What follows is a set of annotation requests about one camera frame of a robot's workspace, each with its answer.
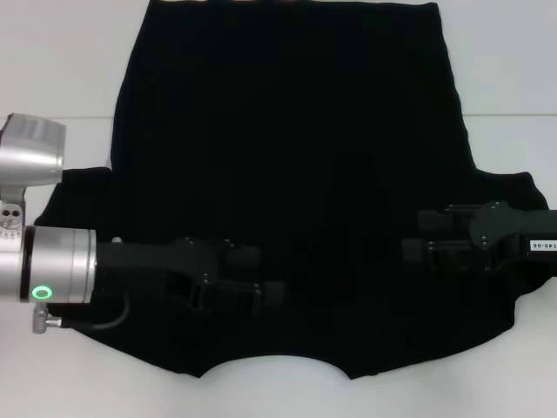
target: green led ring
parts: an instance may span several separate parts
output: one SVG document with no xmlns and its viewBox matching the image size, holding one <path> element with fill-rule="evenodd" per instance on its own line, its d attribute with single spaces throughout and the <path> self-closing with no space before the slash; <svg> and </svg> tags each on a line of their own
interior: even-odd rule
<svg viewBox="0 0 557 418">
<path fill-rule="evenodd" d="M 46 292 L 46 294 L 39 296 L 39 292 Z M 52 289 L 47 286 L 37 286 L 31 292 L 35 299 L 49 299 L 52 296 Z"/>
</svg>

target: label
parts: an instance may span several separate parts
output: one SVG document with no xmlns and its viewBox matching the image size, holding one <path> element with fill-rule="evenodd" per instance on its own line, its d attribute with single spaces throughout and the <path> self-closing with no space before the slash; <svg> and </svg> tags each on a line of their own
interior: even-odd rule
<svg viewBox="0 0 557 418">
<path fill-rule="evenodd" d="M 557 241 L 546 239 L 531 240 L 530 251 L 557 251 Z"/>
</svg>

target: black fabric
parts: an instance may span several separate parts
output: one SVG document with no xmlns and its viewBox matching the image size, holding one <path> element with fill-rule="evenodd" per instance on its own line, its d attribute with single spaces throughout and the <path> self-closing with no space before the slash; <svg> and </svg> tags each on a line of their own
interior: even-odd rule
<svg viewBox="0 0 557 418">
<path fill-rule="evenodd" d="M 516 298 L 549 277 L 401 263 L 418 210 L 547 208 L 529 174 L 475 169 L 435 4 L 153 2 L 111 157 L 112 174 L 66 172 L 37 225 L 257 242 L 267 278 L 289 286 L 257 320 L 133 301 L 124 327 L 91 335 L 175 372 L 291 354 L 354 378 L 437 359 L 510 328 Z"/>
</svg>

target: white surface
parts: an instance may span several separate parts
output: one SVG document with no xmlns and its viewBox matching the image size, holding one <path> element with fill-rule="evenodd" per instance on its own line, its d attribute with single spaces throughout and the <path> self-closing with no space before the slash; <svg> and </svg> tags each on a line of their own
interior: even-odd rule
<svg viewBox="0 0 557 418">
<path fill-rule="evenodd" d="M 552 0 L 438 3 L 464 113 L 557 113 Z M 0 0 L 0 115 L 112 116 L 146 4 Z"/>
<path fill-rule="evenodd" d="M 0 115 L 77 117 L 64 120 L 66 168 L 103 165 L 110 116 L 145 5 L 146 0 L 0 0 Z M 556 3 L 445 0 L 440 7 L 466 113 L 557 113 Z M 465 121 L 480 169 L 530 171 L 557 208 L 557 118 Z M 28 191 L 32 218 L 49 192 Z M 356 381 L 335 367 L 289 357 L 227 363 L 200 380 L 170 374 L 72 331 L 32 335 L 30 310 L 0 305 L 2 417 L 557 415 L 555 279 L 520 298 L 516 326 L 496 340 Z"/>
</svg>

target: black cable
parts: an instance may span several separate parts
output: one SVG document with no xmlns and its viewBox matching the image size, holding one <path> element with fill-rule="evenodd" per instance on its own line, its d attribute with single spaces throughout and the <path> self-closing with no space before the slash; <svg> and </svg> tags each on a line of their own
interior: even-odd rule
<svg viewBox="0 0 557 418">
<path fill-rule="evenodd" d="M 130 316 L 130 297 L 127 293 L 124 293 L 124 310 L 115 320 L 103 324 L 93 324 L 82 320 L 67 320 L 62 318 L 61 328 L 73 328 L 77 331 L 104 331 L 121 325 L 128 319 L 128 316 Z"/>
<path fill-rule="evenodd" d="M 118 316 L 115 320 L 110 322 L 105 322 L 104 324 L 93 324 L 92 330 L 93 331 L 103 331 L 105 329 L 111 329 L 117 327 L 118 325 L 122 324 L 125 320 L 128 319 L 130 315 L 130 297 L 127 293 L 124 293 L 124 311 L 122 314 Z"/>
</svg>

